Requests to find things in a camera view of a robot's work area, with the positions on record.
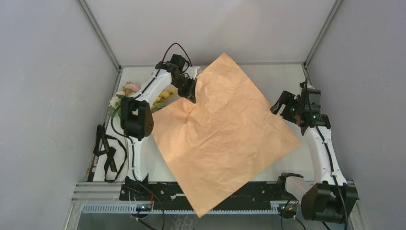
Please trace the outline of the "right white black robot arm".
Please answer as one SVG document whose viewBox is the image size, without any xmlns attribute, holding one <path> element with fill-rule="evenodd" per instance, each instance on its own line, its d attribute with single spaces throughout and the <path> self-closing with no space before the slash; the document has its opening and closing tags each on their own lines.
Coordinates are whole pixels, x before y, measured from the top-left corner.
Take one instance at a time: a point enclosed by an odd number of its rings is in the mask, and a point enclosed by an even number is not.
<svg viewBox="0 0 406 230">
<path fill-rule="evenodd" d="M 310 185 L 302 175 L 284 172 L 277 180 L 277 195 L 282 199 L 296 198 L 306 220 L 347 225 L 358 193 L 348 185 L 339 167 L 330 120 L 321 113 L 320 97 L 317 89 L 303 88 L 300 95 L 283 91 L 270 108 L 273 114 L 299 126 L 310 151 L 315 177 Z"/>
</svg>

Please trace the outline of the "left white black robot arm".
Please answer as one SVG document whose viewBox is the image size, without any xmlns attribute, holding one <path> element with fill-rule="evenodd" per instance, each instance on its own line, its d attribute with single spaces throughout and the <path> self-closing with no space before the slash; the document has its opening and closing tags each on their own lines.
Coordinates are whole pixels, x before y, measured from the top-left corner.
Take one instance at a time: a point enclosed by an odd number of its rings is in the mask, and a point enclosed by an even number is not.
<svg viewBox="0 0 406 230">
<path fill-rule="evenodd" d="M 151 78 L 131 97 L 124 97 L 120 107 L 120 127 L 129 139 L 129 169 L 126 184 L 139 200 L 148 197 L 147 152 L 148 140 L 154 128 L 152 105 L 169 85 L 177 89 L 178 96 L 196 102 L 195 85 L 202 71 L 192 66 L 181 55 L 172 55 L 169 61 L 160 61 Z"/>
</svg>

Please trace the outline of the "yellow flower stem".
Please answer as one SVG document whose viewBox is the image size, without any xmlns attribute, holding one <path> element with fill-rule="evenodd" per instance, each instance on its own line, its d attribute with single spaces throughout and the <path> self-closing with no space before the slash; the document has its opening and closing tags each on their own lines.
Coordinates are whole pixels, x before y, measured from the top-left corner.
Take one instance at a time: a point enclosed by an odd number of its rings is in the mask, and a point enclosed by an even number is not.
<svg viewBox="0 0 406 230">
<path fill-rule="evenodd" d="M 153 102 L 151 107 L 151 111 L 157 112 L 158 110 L 166 107 L 168 104 L 171 103 L 172 99 L 177 95 L 177 89 L 172 87 L 168 90 L 163 90 L 156 100 Z"/>
</svg>

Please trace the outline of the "white pink flower stem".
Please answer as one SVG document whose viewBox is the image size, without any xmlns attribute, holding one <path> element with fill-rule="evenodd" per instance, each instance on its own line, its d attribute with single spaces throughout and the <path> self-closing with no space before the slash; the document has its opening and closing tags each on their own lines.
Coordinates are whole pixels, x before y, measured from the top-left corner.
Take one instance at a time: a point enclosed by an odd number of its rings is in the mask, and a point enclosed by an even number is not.
<svg viewBox="0 0 406 230">
<path fill-rule="evenodd" d="M 118 91 L 111 99 L 109 102 L 109 107 L 108 107 L 108 114 L 110 117 L 113 117 L 114 111 L 117 109 L 117 107 L 121 103 L 121 99 L 125 96 L 124 91 Z"/>
</svg>

